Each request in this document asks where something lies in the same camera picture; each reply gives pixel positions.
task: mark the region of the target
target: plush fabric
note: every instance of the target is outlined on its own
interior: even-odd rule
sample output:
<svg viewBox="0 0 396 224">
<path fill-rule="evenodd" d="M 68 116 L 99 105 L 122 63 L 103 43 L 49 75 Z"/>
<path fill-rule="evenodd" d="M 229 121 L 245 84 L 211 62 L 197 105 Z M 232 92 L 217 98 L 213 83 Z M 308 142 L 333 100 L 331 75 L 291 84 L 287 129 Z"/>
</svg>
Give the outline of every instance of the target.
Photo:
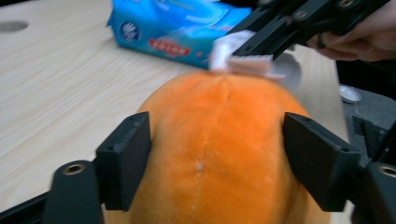
<svg viewBox="0 0 396 224">
<path fill-rule="evenodd" d="M 275 83 L 194 72 L 139 111 L 150 115 L 148 166 L 130 212 L 109 223 L 329 223 L 283 148 L 284 113 L 307 113 Z"/>
</svg>

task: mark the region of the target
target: screw hole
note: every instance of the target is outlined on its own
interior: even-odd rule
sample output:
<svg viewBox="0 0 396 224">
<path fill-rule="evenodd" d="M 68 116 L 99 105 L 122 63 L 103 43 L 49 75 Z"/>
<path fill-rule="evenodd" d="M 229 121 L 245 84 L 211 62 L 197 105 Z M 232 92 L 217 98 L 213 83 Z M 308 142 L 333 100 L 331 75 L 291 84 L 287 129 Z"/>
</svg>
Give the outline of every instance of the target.
<svg viewBox="0 0 396 224">
<path fill-rule="evenodd" d="M 14 33 L 26 29 L 27 21 L 2 21 L 0 22 L 0 33 Z"/>
<path fill-rule="evenodd" d="M 294 14 L 294 19 L 297 21 L 303 21 L 307 16 L 308 12 L 305 10 L 301 10 Z"/>
<path fill-rule="evenodd" d="M 346 147 L 341 147 L 340 149 L 342 152 L 349 152 L 349 149 L 347 149 Z"/>
<path fill-rule="evenodd" d="M 345 7 L 349 7 L 350 5 L 352 5 L 352 3 L 353 3 L 353 0 L 341 0 L 338 3 L 338 6 L 342 7 L 342 8 L 345 8 Z"/>
<path fill-rule="evenodd" d="M 390 168 L 388 166 L 381 166 L 379 167 L 379 170 L 382 172 L 382 174 L 384 175 L 389 175 L 391 177 L 395 177 L 396 178 L 396 170 L 393 168 Z"/>
<path fill-rule="evenodd" d="M 83 170 L 85 170 L 85 165 L 73 164 L 64 169 L 64 175 L 76 175 L 81 173 Z"/>
<path fill-rule="evenodd" d="M 260 0 L 259 6 L 268 6 L 273 2 L 273 0 Z"/>
<path fill-rule="evenodd" d="M 250 51 L 250 50 L 251 50 L 251 46 L 245 47 L 245 51 Z"/>
</svg>

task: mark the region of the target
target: metal bolt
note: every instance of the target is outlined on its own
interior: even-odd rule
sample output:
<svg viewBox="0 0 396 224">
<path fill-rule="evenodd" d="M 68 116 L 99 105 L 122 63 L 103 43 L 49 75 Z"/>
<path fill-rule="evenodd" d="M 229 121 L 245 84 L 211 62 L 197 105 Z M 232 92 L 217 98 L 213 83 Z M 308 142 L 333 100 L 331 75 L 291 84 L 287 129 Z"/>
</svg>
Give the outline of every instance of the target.
<svg viewBox="0 0 396 224">
<path fill-rule="evenodd" d="M 350 5 L 352 5 L 353 0 L 341 0 L 338 2 L 338 6 L 339 7 L 349 7 Z"/>
<path fill-rule="evenodd" d="M 273 2 L 273 0 L 260 0 L 259 1 L 259 5 L 260 6 L 265 6 L 265 5 L 269 5 Z"/>
<path fill-rule="evenodd" d="M 308 15 L 308 12 L 306 12 L 305 10 L 301 10 L 301 11 L 298 11 L 298 12 L 296 12 L 296 13 L 294 14 L 294 19 L 301 21 L 301 20 L 303 20 L 307 15 Z"/>
<path fill-rule="evenodd" d="M 73 164 L 64 169 L 64 175 L 76 175 L 85 170 L 84 164 Z"/>
<path fill-rule="evenodd" d="M 382 172 L 382 174 L 384 175 L 388 175 L 391 177 L 395 177 L 396 178 L 396 170 L 387 166 L 381 166 L 379 167 L 379 170 Z"/>
</svg>

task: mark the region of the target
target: round hole in table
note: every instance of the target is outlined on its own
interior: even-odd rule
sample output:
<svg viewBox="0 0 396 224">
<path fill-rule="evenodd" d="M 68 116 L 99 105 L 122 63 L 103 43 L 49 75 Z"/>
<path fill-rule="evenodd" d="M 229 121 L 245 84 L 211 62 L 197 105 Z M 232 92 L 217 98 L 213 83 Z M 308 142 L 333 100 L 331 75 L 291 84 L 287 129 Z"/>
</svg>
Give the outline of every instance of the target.
<svg viewBox="0 0 396 224">
<path fill-rule="evenodd" d="M 0 21 L 1 33 L 14 33 L 26 29 L 29 26 L 27 21 Z"/>
</svg>

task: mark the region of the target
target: black bracket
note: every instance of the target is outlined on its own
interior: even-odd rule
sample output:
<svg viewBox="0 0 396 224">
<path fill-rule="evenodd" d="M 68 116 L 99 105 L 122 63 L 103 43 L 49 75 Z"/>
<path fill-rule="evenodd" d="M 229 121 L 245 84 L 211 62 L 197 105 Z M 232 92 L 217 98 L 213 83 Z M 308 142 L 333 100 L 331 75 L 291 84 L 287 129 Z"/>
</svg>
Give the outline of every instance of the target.
<svg viewBox="0 0 396 224">
<path fill-rule="evenodd" d="M 291 170 L 323 211 L 355 204 L 353 223 L 396 223 L 396 124 L 366 166 L 361 151 L 314 120 L 286 113 L 283 135 Z"/>
<path fill-rule="evenodd" d="M 49 192 L 0 214 L 0 223 L 104 223 L 107 210 L 127 211 L 151 148 L 149 113 L 125 119 L 96 149 L 94 161 L 72 161 L 54 174 Z"/>
<path fill-rule="evenodd" d="M 332 31 L 345 35 L 389 0 L 261 0 L 228 34 L 249 30 L 256 34 L 233 55 L 273 55 L 276 59 L 293 44 Z"/>
</svg>

